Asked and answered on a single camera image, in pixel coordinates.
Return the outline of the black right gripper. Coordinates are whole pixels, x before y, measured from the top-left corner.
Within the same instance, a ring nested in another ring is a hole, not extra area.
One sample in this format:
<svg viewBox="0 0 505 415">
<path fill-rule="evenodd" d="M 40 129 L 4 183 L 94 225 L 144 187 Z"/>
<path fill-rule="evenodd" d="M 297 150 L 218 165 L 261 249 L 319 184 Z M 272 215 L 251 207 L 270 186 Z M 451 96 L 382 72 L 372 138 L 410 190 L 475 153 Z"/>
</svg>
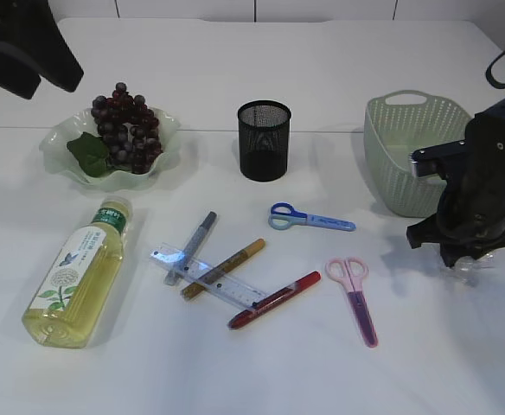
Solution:
<svg viewBox="0 0 505 415">
<path fill-rule="evenodd" d="M 488 224 L 484 214 L 470 214 L 467 218 L 453 205 L 457 196 L 445 191 L 435 214 L 411 225 L 406 237 L 412 249 L 424 243 L 439 245 L 439 254 L 446 267 L 452 268 L 462 257 L 474 260 L 505 248 L 505 217 Z"/>
</svg>

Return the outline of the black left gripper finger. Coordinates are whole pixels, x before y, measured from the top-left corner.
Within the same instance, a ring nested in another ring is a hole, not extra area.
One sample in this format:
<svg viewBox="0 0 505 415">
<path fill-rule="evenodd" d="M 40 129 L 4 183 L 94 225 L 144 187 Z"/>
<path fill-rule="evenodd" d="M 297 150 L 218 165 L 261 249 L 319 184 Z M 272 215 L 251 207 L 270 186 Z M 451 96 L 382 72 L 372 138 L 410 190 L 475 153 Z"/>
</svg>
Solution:
<svg viewBox="0 0 505 415">
<path fill-rule="evenodd" d="M 6 51 L 32 72 L 72 93 L 84 71 L 61 34 L 47 1 L 9 1 Z"/>
<path fill-rule="evenodd" d="M 18 59 L 0 51 L 0 87 L 23 99 L 31 99 L 41 83 L 39 74 Z"/>
</svg>

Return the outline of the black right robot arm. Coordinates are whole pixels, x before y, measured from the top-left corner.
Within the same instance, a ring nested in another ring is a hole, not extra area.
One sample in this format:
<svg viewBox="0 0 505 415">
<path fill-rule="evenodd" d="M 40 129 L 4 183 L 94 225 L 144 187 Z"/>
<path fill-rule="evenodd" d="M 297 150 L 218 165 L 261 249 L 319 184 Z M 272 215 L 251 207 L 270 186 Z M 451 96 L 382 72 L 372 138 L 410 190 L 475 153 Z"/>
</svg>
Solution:
<svg viewBox="0 0 505 415">
<path fill-rule="evenodd" d="M 410 247 L 437 244 L 445 266 L 505 248 L 505 99 L 479 112 L 463 139 L 415 150 L 414 176 L 446 182 L 435 214 L 406 230 Z"/>
</svg>

